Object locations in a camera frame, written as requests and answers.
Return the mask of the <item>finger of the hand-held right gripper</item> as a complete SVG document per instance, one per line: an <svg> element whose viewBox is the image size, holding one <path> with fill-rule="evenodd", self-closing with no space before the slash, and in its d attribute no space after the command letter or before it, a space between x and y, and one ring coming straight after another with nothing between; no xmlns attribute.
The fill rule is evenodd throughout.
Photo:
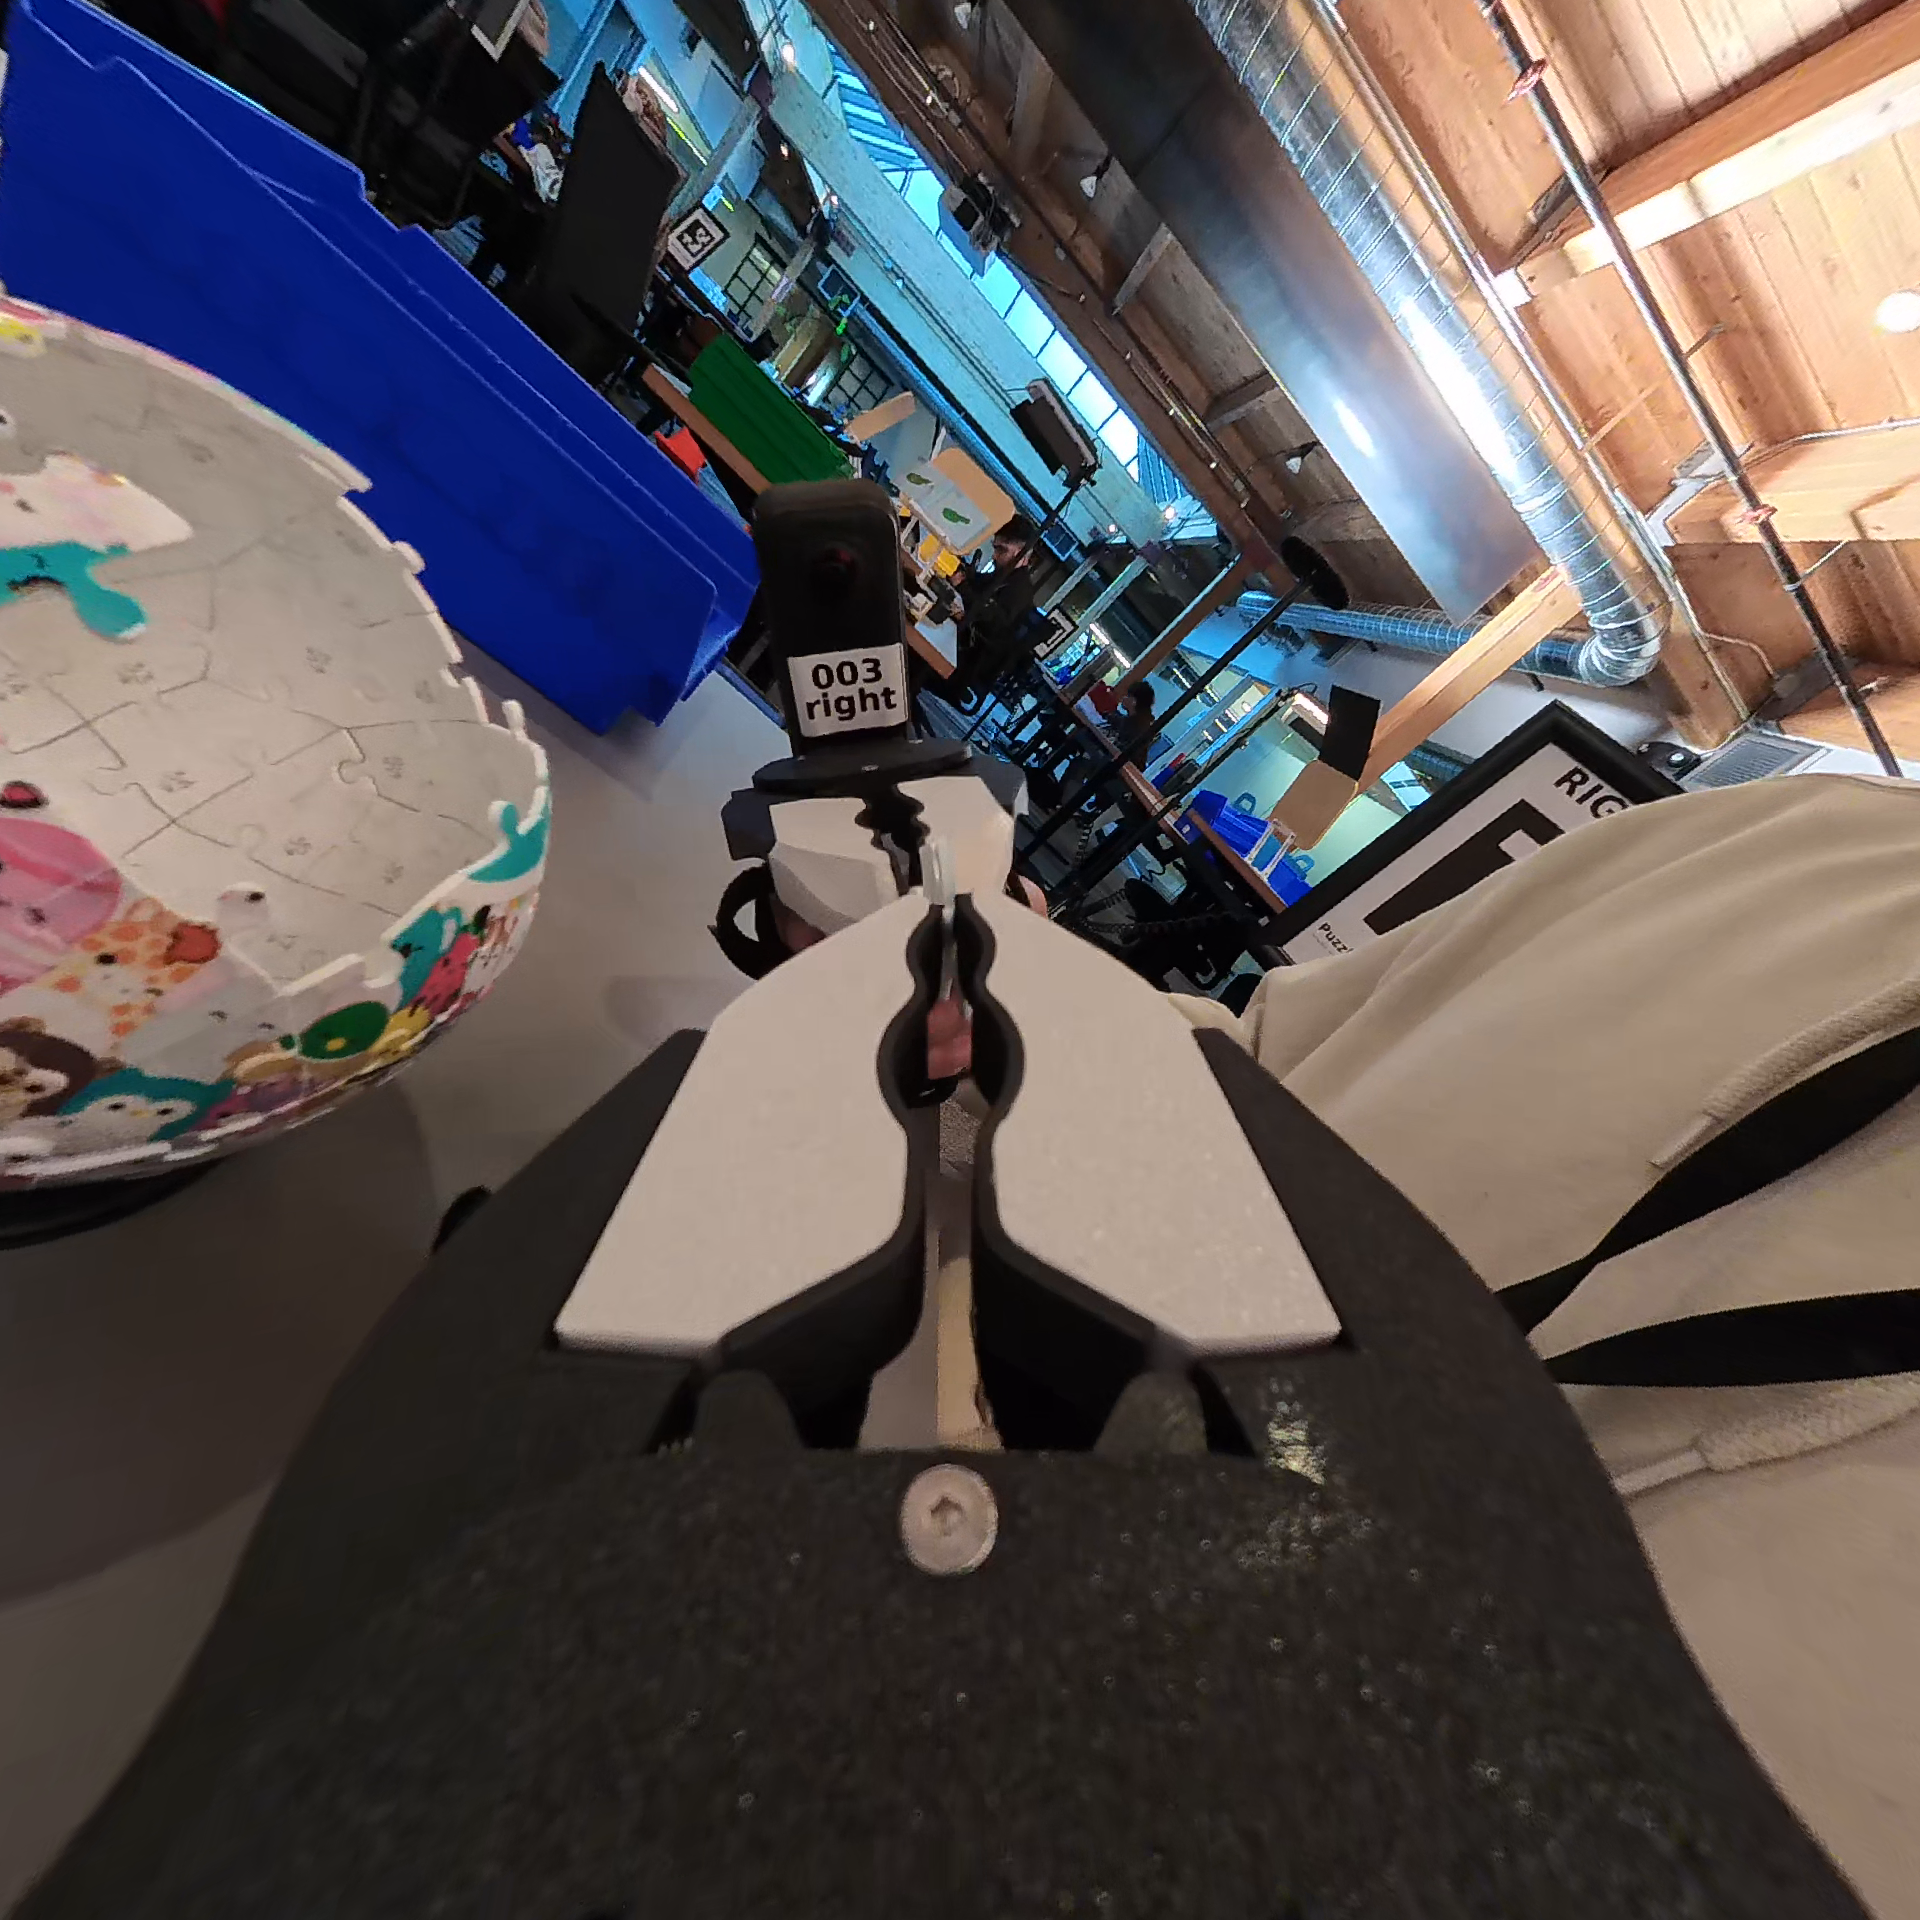
<svg viewBox="0 0 1920 1920"><path fill-rule="evenodd" d="M771 799L767 823L780 942L823 942L921 892L913 811L897 795Z"/></svg>
<svg viewBox="0 0 1920 1920"><path fill-rule="evenodd" d="M918 808L916 860L926 900L1008 892L1025 806L1024 769L956 769L901 781L896 790Z"/></svg>

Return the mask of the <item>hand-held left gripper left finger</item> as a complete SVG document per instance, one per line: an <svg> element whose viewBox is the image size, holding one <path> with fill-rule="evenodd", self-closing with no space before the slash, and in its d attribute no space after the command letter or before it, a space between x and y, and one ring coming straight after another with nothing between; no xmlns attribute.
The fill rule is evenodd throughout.
<svg viewBox="0 0 1920 1920"><path fill-rule="evenodd" d="M568 1352L756 1374L849 1447L924 1302L937 916L897 897L711 1024L552 1325Z"/></svg>

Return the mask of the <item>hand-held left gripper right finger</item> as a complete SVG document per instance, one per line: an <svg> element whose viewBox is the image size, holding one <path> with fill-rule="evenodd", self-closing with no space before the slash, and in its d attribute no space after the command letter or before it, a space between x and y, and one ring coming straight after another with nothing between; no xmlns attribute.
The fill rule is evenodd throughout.
<svg viewBox="0 0 1920 1920"><path fill-rule="evenodd" d="M1142 1375L1320 1352L1331 1295L1193 1024L1005 896L951 912L985 1102L971 1188L981 1390L1009 1451L1091 1449Z"/></svg>

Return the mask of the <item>colourful puzzle ball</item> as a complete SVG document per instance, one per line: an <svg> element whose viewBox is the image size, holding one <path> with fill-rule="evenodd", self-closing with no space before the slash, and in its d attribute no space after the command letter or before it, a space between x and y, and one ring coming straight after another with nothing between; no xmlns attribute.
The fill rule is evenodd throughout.
<svg viewBox="0 0 1920 1920"><path fill-rule="evenodd" d="M392 1078L518 956L552 793L371 479L3 305L5 1195L165 1180Z"/></svg>

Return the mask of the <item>black ball stand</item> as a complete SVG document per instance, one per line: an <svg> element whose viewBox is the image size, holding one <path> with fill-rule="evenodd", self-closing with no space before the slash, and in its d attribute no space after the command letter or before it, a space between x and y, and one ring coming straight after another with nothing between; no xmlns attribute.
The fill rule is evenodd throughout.
<svg viewBox="0 0 1920 1920"><path fill-rule="evenodd" d="M165 1168L135 1180L5 1188L3 1252L19 1252L136 1216L190 1190L208 1173L208 1164L195 1164Z"/></svg>

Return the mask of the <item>green plastic bin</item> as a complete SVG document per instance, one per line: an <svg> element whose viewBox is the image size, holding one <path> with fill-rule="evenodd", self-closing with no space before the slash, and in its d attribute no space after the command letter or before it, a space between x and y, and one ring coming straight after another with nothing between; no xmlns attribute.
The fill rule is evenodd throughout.
<svg viewBox="0 0 1920 1920"><path fill-rule="evenodd" d="M839 481L854 475L839 443L724 328L689 361L687 396L767 485Z"/></svg>

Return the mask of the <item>black monitor on stand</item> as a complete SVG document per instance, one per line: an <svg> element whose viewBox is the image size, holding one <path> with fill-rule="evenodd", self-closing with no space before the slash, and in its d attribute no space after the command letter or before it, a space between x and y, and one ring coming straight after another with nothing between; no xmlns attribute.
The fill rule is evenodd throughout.
<svg viewBox="0 0 1920 1920"><path fill-rule="evenodd" d="M518 293L518 315L559 359L581 368L632 335L679 187L679 165L598 64Z"/></svg>

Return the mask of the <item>blue plastic bin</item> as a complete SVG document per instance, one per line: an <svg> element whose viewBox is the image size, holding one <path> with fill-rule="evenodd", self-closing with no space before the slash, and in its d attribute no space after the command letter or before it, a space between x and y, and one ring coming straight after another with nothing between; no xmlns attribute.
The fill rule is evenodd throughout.
<svg viewBox="0 0 1920 1920"><path fill-rule="evenodd" d="M93 4L12 4L5 45L9 293L347 459L455 633L590 732L720 664L747 529L345 158Z"/></svg>

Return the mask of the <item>black framed marker sign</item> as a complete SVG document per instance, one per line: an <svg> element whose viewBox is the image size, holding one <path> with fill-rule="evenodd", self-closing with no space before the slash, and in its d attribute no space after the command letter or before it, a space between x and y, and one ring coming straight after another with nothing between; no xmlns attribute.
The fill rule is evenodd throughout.
<svg viewBox="0 0 1920 1920"><path fill-rule="evenodd" d="M1318 880L1260 942L1265 967L1355 952L1585 824L1679 784L1550 704Z"/></svg>

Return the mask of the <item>person's cream hoodie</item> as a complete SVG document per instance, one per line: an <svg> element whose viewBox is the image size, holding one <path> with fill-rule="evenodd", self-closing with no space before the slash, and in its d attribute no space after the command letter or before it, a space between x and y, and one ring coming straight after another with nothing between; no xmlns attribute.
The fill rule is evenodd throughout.
<svg viewBox="0 0 1920 1920"><path fill-rule="evenodd" d="M1915 1028L1775 1094L1499 1302L1872 1915L1915 1915Z"/></svg>

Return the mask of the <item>metal ceiling pipe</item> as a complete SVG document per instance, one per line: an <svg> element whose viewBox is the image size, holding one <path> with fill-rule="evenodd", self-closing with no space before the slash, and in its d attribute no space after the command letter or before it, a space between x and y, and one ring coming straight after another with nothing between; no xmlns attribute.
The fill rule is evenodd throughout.
<svg viewBox="0 0 1920 1920"><path fill-rule="evenodd" d="M1483 16L1489 33L1494 36L1499 52L1513 69L1515 80L1511 86L1511 99L1526 100L1526 104L1533 109L1542 128L1542 140L1551 150L1553 159L1558 161L1561 176L1567 182L1575 204L1589 217L1590 229L1597 230L1608 262L1613 264L1622 287L1632 299L1632 305L1639 310L1643 328L1648 332L1663 361L1670 383L1679 391L1703 441L1710 448L1711 459L1717 462L1718 478L1732 492L1734 502L1740 508L1740 520L1748 529L1759 534L1759 549L1766 556L1773 579L1785 592L1785 597L1792 600L1795 613L1805 627L1807 637L1813 643L1813 653L1820 660L1831 687L1840 695L1841 708L1848 712L1856 728L1862 734L1862 742L1876 759L1880 772L1886 777L1899 777L1901 764L1894 750L1891 747L1891 740L1879 717L1870 710L1870 704L1860 691L1854 667L1845 660L1827 617L1820 613L1816 600L1807 588L1807 575L1792 559L1785 540L1780 540L1779 534L1775 509L1753 485L1753 478L1743 467L1743 455L1740 453L1726 421L1721 419L1721 412L1694 375L1688 351L1679 344L1679 339L1663 308L1663 301L1648 280L1636 251L1632 248L1619 224L1619 217L1608 209L1603 197L1599 181L1596 179L1585 155L1576 145L1576 135L1573 133L1573 125L1551 88L1551 83L1547 80L1547 56L1539 55L1536 47L1528 43L1521 25L1515 20L1509 4L1479 1L1479 14Z"/></svg>

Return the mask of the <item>silver spiral duct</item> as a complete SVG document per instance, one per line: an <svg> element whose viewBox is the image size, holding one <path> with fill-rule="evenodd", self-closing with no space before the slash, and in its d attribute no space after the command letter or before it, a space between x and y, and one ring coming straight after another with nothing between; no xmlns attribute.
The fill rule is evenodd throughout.
<svg viewBox="0 0 1920 1920"><path fill-rule="evenodd" d="M1276 629L1313 639L1361 643L1405 656L1446 657L1471 639L1486 617L1452 622L1419 608L1320 608L1313 600L1284 606ZM1567 680L1596 687L1625 687L1643 680L1649 656L1615 657L1582 630L1551 630L1536 643L1511 669L1540 680Z"/></svg>
<svg viewBox="0 0 1920 1920"><path fill-rule="evenodd" d="M1604 687L1643 680L1673 615L1652 540L1582 443L1335 4L1196 1L1190 11L1544 559L1567 575L1585 635L1551 673Z"/></svg>

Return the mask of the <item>large grey metal duct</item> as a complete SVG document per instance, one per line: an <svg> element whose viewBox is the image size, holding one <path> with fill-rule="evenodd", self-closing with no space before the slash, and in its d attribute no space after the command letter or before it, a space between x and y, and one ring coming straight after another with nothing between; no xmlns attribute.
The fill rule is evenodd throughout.
<svg viewBox="0 0 1920 1920"><path fill-rule="evenodd" d="M1430 599L1475 615L1536 544L1193 8L1015 11Z"/></svg>

